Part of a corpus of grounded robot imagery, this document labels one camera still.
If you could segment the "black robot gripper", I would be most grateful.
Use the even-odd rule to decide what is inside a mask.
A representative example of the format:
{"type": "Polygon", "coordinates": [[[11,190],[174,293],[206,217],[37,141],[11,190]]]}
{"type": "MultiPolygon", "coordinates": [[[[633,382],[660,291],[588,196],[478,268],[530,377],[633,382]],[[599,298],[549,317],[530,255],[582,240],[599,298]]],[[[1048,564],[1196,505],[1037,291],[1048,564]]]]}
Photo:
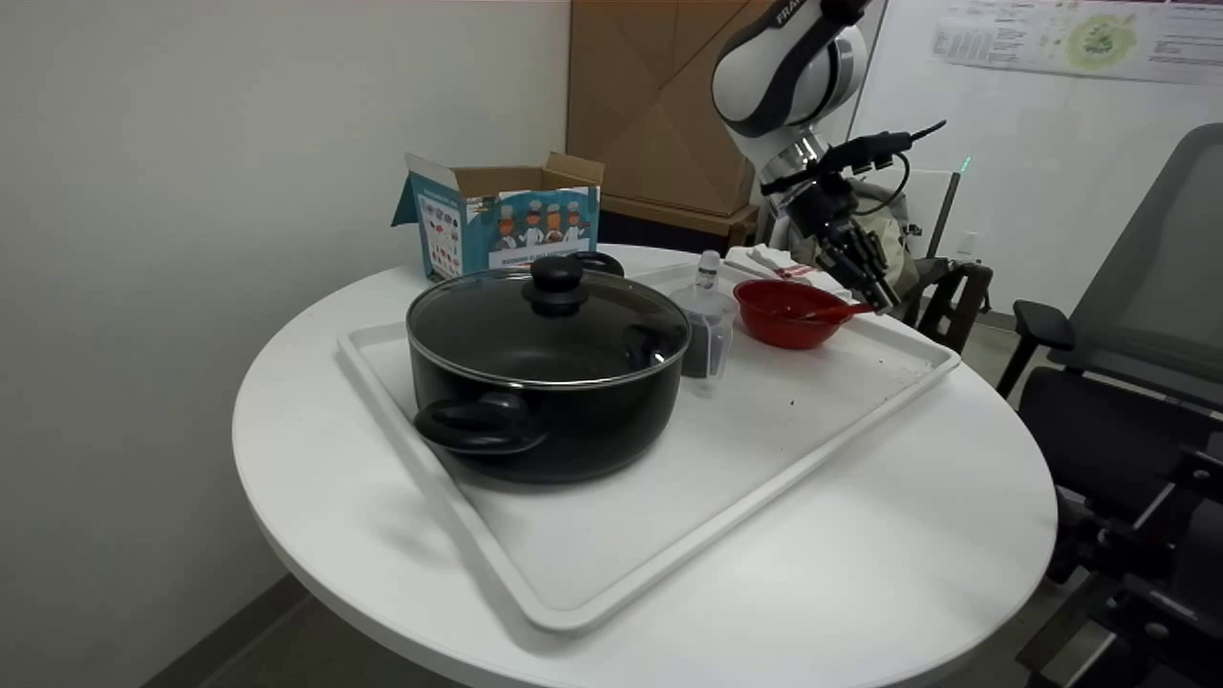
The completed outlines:
{"type": "Polygon", "coordinates": [[[802,240],[814,245],[828,270],[867,275],[874,254],[867,232],[852,217],[855,197],[847,187],[827,187],[818,181],[787,196],[787,215],[802,240]]]}

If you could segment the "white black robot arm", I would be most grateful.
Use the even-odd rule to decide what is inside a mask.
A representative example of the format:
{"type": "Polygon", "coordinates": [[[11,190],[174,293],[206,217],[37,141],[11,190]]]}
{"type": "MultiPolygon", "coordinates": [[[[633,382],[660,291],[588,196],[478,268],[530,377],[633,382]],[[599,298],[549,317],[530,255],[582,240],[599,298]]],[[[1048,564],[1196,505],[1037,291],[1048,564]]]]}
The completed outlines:
{"type": "Polygon", "coordinates": [[[755,190],[842,279],[871,265],[852,229],[847,182],[814,125],[855,96],[867,74],[859,19],[871,0],[769,0],[725,40],[712,69],[712,108],[752,167],[755,190]]]}

